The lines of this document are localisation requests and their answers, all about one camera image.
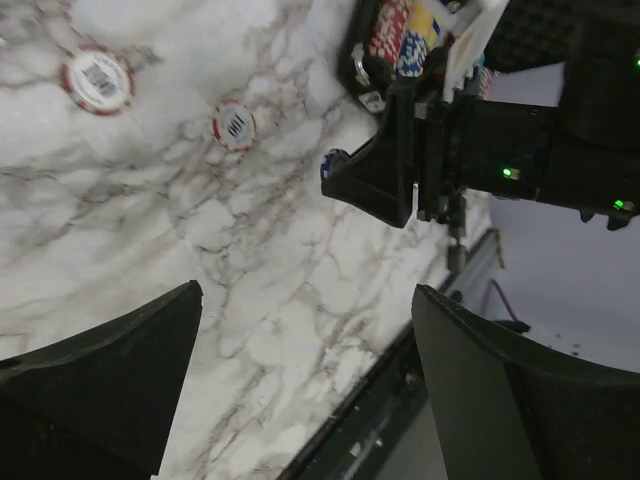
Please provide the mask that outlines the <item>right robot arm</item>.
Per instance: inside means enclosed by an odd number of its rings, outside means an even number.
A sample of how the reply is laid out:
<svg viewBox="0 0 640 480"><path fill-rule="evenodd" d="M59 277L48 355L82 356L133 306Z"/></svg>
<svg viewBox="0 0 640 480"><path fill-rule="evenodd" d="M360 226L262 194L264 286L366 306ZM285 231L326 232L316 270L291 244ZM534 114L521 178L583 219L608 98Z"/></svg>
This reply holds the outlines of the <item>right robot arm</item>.
<svg viewBox="0 0 640 480"><path fill-rule="evenodd" d="M360 1L338 76L378 128L326 155L327 197L397 228L461 225L467 189L639 213L635 1Z"/></svg>

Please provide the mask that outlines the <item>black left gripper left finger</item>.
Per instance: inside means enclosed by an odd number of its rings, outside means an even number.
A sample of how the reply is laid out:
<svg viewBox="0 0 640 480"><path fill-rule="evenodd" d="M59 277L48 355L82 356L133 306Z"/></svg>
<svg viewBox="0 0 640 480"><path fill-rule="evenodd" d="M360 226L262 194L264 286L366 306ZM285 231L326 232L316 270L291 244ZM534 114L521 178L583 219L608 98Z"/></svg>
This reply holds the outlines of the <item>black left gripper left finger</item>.
<svg viewBox="0 0 640 480"><path fill-rule="evenodd" d="M2 360L2 478L158 474L202 296L189 281L119 318Z"/></svg>

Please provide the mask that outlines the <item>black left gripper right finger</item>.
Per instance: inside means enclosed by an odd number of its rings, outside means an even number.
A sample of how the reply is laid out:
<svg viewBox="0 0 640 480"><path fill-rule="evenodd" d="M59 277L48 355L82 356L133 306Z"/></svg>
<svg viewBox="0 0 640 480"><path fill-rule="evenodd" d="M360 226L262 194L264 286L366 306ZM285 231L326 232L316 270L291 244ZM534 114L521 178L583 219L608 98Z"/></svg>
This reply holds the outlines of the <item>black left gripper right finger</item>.
<svg viewBox="0 0 640 480"><path fill-rule="evenodd" d="M412 323L451 479L636 479L639 376L416 287Z"/></svg>

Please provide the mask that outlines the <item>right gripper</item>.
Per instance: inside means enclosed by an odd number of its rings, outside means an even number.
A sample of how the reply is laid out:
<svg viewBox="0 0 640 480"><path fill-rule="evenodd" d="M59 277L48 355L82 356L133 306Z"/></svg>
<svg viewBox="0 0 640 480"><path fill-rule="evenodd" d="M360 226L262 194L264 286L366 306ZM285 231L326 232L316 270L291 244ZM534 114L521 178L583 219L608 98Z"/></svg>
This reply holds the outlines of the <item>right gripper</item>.
<svg viewBox="0 0 640 480"><path fill-rule="evenodd" d="M375 135L334 175L324 196L402 228L412 211L443 214L443 197L465 189L539 201L558 126L551 107L482 100L467 92L447 103L445 48L426 58L424 73L387 90Z"/></svg>

